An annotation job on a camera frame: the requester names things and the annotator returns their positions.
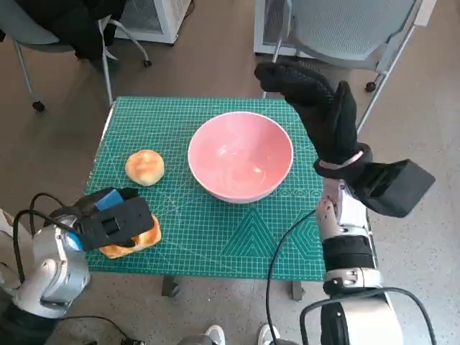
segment bowl rim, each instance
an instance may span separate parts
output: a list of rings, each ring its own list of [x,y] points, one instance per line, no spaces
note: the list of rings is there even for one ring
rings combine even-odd
[[[267,189],[263,190],[261,193],[258,193],[256,195],[224,195],[224,194],[217,193],[214,190],[206,187],[206,185],[201,181],[201,179],[199,179],[198,176],[195,174],[195,171],[193,170],[192,165],[190,163],[190,148],[192,147],[193,140],[196,138],[197,133],[199,133],[199,131],[202,130],[202,128],[204,128],[204,126],[207,123],[209,123],[211,121],[215,121],[218,118],[221,118],[223,116],[229,116],[229,115],[232,115],[232,114],[246,114],[246,115],[251,115],[251,116],[258,116],[258,117],[262,117],[263,119],[272,122],[276,127],[281,129],[282,133],[285,135],[285,137],[287,138],[287,141],[289,142],[289,145],[290,145],[290,161],[289,161],[289,165],[288,165],[285,173],[283,174],[283,177],[280,178],[280,180],[277,181],[274,184],[274,186],[272,186],[271,188],[267,188]],[[251,112],[251,111],[229,111],[229,112],[222,113],[222,114],[216,115],[214,117],[211,117],[209,120],[205,121],[201,126],[199,126],[199,128],[195,131],[195,133],[193,133],[192,139],[190,139],[190,142],[188,143],[187,161],[188,161],[188,168],[192,172],[193,177],[208,192],[214,194],[215,196],[219,196],[221,198],[230,199],[230,200],[231,199],[249,200],[249,199],[259,198],[261,196],[268,196],[268,194],[270,194],[272,191],[274,191],[276,188],[278,188],[278,186],[281,184],[281,182],[285,180],[285,178],[289,175],[291,167],[293,166],[293,162],[294,162],[294,146],[293,146],[293,141],[290,139],[289,134],[285,131],[285,129],[280,124],[278,124],[275,120],[272,120],[270,117],[267,117],[265,115],[261,115],[261,114],[258,114],[258,113],[254,113],[254,112]]]

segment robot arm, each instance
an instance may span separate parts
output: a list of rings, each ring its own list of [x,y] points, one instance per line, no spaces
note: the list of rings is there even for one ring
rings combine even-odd
[[[8,231],[13,247],[19,217],[5,224],[13,228]],[[5,344],[45,343],[89,283],[85,252],[111,243],[129,246],[133,236],[151,228],[147,202],[132,188],[107,188],[53,212],[32,239],[34,268],[25,280],[24,272],[18,272],[22,284],[0,313],[0,339]]]
[[[357,141],[357,105],[347,82],[334,91],[319,73],[292,63],[260,63],[255,75],[265,91],[281,93],[297,111],[318,154],[314,168],[324,177],[316,208],[326,266],[324,292],[336,300],[382,288],[368,208],[406,216],[434,177],[410,160],[372,161],[370,147]],[[300,327],[308,345],[304,318],[305,310]],[[386,293],[324,304],[321,329],[323,345],[403,343]]]

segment black cable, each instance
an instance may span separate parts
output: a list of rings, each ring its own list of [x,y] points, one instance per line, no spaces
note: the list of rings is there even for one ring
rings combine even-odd
[[[19,274],[19,281],[23,283],[25,281],[25,275],[24,275],[24,268],[22,266],[22,259],[21,259],[21,252],[19,249],[19,242],[18,242],[18,237],[19,237],[19,220],[21,217],[25,214],[32,214],[34,216],[39,216],[40,218],[50,222],[51,224],[54,224],[56,226],[59,226],[60,228],[63,228],[69,232],[74,233],[75,235],[78,236],[78,233],[75,231],[74,228],[71,228],[68,225],[65,225],[61,223],[60,221],[56,221],[53,218],[48,217],[46,214],[36,211],[36,210],[21,210],[17,213],[17,215],[14,217],[13,220],[13,248],[14,248],[14,256],[16,257],[16,264],[17,264],[17,272]]]
[[[272,334],[273,338],[273,344],[278,345],[278,342],[276,340],[276,335],[275,335],[275,330],[273,328],[273,322],[272,322],[272,316],[270,314],[270,285],[272,282],[272,276],[273,276],[273,269],[275,268],[275,263],[278,258],[278,255],[280,254],[280,249],[281,246],[283,245],[284,241],[287,239],[289,235],[294,231],[294,229],[299,226],[304,220],[309,218],[312,214],[315,213],[315,210],[310,211],[306,216],[302,217],[298,222],[296,222],[294,225],[292,225],[284,234],[284,236],[281,238],[280,243],[278,244],[278,247],[275,250],[275,254],[273,255],[272,262],[270,263],[270,268],[268,269],[268,278],[267,278],[267,291],[265,293],[265,309],[267,310],[267,320],[268,320],[268,326],[270,327],[270,333]]]
[[[97,316],[97,315],[66,316],[65,318],[60,318],[60,320],[61,321],[66,321],[66,320],[73,320],[73,319],[76,319],[76,318],[97,318],[99,320],[105,320],[107,322],[110,322],[112,325],[114,325],[116,330],[118,332],[120,332],[120,334],[122,336],[124,336],[126,339],[132,339],[126,333],[124,333],[124,331],[120,328],[120,326],[118,326],[116,323],[114,323],[110,318],[106,318],[104,316]]]
[[[42,197],[42,196],[46,196],[46,197],[48,197],[50,199],[53,199],[54,201],[59,203],[59,205],[61,205],[61,207],[66,206],[61,200],[59,200],[54,195],[51,195],[49,193],[38,193],[38,194],[35,194],[34,197],[32,198],[32,200],[30,201],[29,210],[35,210],[35,201],[37,201],[37,199]],[[34,224],[34,215],[33,214],[29,215],[29,225],[30,225],[30,233],[32,234],[32,237],[33,237],[33,236],[35,236],[35,224]]]
[[[322,307],[324,305],[332,304],[332,303],[340,303],[344,302],[346,300],[357,300],[357,299],[362,299],[362,298],[369,298],[372,296],[376,295],[381,295],[383,293],[400,293],[403,295],[408,296],[410,299],[412,299],[415,304],[420,308],[420,311],[423,314],[423,317],[425,319],[426,325],[428,327],[428,332],[430,334],[430,340],[432,345],[436,345],[436,336],[434,334],[434,329],[433,329],[433,324],[431,323],[430,316],[428,315],[428,311],[426,311],[425,306],[423,303],[415,296],[413,293],[410,291],[401,289],[399,287],[379,287],[377,289],[369,290],[369,291],[364,291],[363,293],[355,293],[353,295],[347,295],[344,297],[340,298],[331,298],[328,300],[320,300],[315,303],[311,303],[304,309],[302,309],[302,312],[300,313],[300,332],[302,334],[302,343],[303,345],[308,345],[308,337],[307,337],[307,330],[305,327],[305,316],[307,313],[310,313],[312,310]]]

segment black glove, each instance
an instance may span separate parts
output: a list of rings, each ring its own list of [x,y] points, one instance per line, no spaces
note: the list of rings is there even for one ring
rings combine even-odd
[[[341,165],[360,150],[357,104],[346,81],[334,92],[323,75],[295,63],[260,63],[254,74],[297,111],[320,160]]]

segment pink bowl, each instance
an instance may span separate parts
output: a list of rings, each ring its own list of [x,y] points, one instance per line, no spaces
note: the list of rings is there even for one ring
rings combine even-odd
[[[293,143],[275,121],[236,111],[208,120],[193,135],[188,164],[195,179],[229,203],[268,196],[293,164]]]

